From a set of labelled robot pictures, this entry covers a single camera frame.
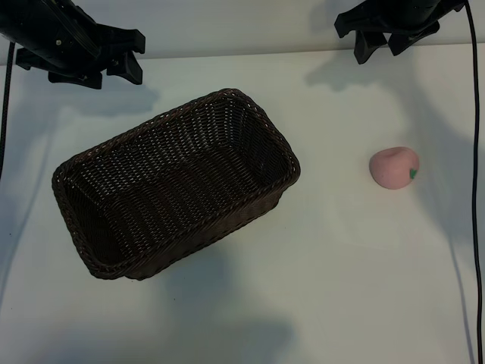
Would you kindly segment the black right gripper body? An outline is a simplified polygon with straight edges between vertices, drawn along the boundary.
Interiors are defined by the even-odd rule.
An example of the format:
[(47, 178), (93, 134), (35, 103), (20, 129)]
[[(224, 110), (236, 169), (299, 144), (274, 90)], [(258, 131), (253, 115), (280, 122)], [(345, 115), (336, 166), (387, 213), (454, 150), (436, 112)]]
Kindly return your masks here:
[(460, 11), (463, 1), (366, 0), (337, 15), (339, 37), (351, 31), (414, 34), (425, 30), (450, 11)]

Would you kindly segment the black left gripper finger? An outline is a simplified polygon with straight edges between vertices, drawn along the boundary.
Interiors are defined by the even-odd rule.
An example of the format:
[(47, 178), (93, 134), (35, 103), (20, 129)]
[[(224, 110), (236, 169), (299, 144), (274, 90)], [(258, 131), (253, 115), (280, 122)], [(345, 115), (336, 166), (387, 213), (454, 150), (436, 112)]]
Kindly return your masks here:
[(111, 61), (108, 76), (118, 76), (132, 84), (142, 84), (143, 72), (133, 52), (128, 51)]
[(51, 83), (69, 83), (84, 86), (90, 89), (102, 88), (102, 74), (97, 73), (91, 76), (82, 75), (80, 77), (68, 77), (61, 74), (49, 72), (48, 81)]

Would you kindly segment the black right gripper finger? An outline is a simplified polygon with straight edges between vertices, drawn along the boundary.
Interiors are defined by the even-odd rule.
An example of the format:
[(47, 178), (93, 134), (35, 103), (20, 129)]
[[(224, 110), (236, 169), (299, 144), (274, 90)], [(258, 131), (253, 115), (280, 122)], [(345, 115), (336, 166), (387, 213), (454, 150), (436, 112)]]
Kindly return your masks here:
[(392, 33), (388, 39), (388, 46), (393, 56), (400, 55), (416, 42), (414, 36)]
[(356, 32), (354, 46), (356, 61), (364, 64), (377, 49), (386, 44), (386, 37), (380, 32)]

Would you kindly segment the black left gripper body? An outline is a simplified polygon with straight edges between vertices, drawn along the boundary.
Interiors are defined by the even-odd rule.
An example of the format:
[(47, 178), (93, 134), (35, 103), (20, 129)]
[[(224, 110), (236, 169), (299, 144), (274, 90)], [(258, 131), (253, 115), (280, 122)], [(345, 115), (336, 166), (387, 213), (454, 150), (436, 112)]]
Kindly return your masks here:
[(102, 71), (146, 48), (138, 30), (99, 24), (72, 1), (8, 1), (7, 38), (21, 46), (16, 65), (64, 75)]

